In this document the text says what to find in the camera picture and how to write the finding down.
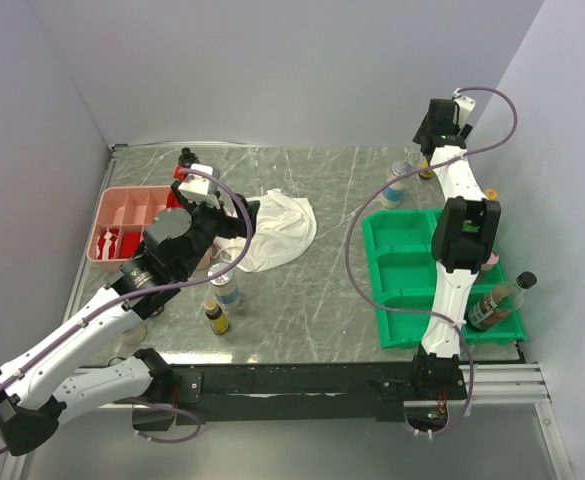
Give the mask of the yellow bottle cork cap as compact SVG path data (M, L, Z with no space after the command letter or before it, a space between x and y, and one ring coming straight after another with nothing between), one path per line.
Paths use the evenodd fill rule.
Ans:
M426 159L426 158L423 158L423 159L421 160L421 162L420 162L420 165L419 165L419 167L420 167L420 168L426 168L426 167L428 167L428 166L429 166L429 164L428 164L428 161L427 161L427 159ZM420 173L419 173L419 177L420 177L422 180L430 180L430 179L431 179L433 176L434 176L434 172L433 172L432 170L427 170L427 171L423 171L423 172L420 172Z

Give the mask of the red sauce bottle yellow cap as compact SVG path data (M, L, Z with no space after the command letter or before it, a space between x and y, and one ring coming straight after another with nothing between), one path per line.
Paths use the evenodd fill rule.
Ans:
M484 191L486 197L491 201L497 201L499 198L498 192L494 189L488 188Z

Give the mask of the silver lid blue label jar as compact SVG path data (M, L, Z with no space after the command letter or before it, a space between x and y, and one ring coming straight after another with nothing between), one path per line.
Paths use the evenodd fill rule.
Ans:
M394 180L407 172L412 170L412 166L408 160L399 160L392 163L387 173L387 181ZM386 187L381 194L381 203L386 209L398 208L402 202L407 180L398 180L388 187Z

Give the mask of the pink lid spice jar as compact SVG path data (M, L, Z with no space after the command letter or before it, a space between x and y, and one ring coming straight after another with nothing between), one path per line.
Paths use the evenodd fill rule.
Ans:
M496 250L492 250L490 252L490 256L488 260L481 266L482 271L490 271L492 270L499 262L499 254Z

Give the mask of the dark sauce bottle black cap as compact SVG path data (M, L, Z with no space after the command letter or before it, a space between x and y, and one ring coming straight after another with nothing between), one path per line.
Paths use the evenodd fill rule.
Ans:
M467 324L478 331L487 331L518 310L525 293L538 282L531 271L524 271L513 281L496 284L467 312Z

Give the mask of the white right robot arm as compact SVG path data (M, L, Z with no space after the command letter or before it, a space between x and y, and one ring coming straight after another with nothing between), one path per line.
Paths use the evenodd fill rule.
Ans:
M501 207L483 193L471 170L466 139L474 100L460 94L433 99L413 141L441 186L445 205L431 253L436 266L433 313L413 358L412 391L422 398L463 385L461 330L471 288L491 255Z

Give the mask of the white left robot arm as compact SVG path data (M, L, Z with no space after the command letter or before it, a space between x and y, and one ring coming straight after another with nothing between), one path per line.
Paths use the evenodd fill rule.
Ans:
M179 194L143 232L134 255L73 317L26 353L0 366L0 437L14 456L29 453L58 428L103 404L171 392L173 371L152 348L112 367L76 376L99 346L155 314L181 289L219 238L251 240L260 203L240 194L197 199Z

